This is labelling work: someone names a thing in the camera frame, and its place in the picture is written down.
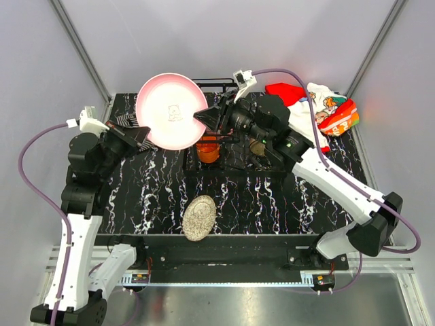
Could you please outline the orange plastic cup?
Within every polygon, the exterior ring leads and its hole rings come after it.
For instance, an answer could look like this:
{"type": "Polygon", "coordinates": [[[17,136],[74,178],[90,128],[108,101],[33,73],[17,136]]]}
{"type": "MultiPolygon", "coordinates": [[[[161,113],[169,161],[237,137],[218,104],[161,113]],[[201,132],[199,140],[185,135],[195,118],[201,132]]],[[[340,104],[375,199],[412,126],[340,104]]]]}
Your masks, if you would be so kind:
{"type": "Polygon", "coordinates": [[[215,136],[203,136],[196,143],[198,158],[206,164],[214,163],[220,156],[220,145],[215,136]]]}

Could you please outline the pink round plate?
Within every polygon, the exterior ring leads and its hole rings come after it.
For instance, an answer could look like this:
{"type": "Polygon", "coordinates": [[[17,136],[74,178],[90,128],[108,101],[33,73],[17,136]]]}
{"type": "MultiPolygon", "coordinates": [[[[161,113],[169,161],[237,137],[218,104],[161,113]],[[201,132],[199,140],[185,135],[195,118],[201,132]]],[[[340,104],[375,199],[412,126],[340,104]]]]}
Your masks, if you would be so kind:
{"type": "Polygon", "coordinates": [[[135,104],[137,122],[148,127],[147,139],[162,149],[189,148],[204,135],[206,127],[194,118],[208,108],[202,90],[190,78],[162,73],[140,89],[135,104]]]}

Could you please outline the beige speckled bowl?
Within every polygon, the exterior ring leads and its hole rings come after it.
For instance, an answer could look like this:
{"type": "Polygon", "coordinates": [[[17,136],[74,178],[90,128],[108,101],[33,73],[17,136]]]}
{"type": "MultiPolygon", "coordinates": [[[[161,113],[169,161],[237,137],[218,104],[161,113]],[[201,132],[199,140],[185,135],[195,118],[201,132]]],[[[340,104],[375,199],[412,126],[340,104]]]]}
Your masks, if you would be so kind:
{"type": "Polygon", "coordinates": [[[265,156],[265,144],[256,139],[249,139],[249,150],[256,156],[265,156]]]}

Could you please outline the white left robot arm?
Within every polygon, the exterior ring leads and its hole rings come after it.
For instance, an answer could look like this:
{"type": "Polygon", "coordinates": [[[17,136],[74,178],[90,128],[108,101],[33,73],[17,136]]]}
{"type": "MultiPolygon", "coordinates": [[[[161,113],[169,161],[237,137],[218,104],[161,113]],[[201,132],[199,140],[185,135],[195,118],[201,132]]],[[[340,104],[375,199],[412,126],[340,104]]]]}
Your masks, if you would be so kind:
{"type": "Polygon", "coordinates": [[[52,285],[30,320],[43,325],[102,325],[107,300],[123,274],[147,259],[143,239],[122,236],[96,270],[90,267],[97,232],[111,193],[109,179],[121,160],[139,153],[150,129],[113,122],[81,127],[69,143],[61,205],[62,236],[52,285]]]}

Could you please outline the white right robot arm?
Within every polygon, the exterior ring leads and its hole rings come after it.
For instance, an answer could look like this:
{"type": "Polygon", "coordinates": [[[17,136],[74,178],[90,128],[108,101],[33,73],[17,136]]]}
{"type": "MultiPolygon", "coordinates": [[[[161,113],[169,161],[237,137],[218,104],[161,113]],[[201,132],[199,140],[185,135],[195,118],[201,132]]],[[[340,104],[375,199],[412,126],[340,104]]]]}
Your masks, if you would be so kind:
{"type": "Polygon", "coordinates": [[[395,230],[402,197],[395,192],[384,195],[328,160],[290,127],[290,110],[278,96],[260,97],[255,109],[223,99],[196,112],[194,118],[213,132],[239,131],[264,144],[271,164],[319,188],[351,215],[352,223],[316,240],[308,254],[314,268],[324,269],[348,252],[376,257],[395,230]]]}

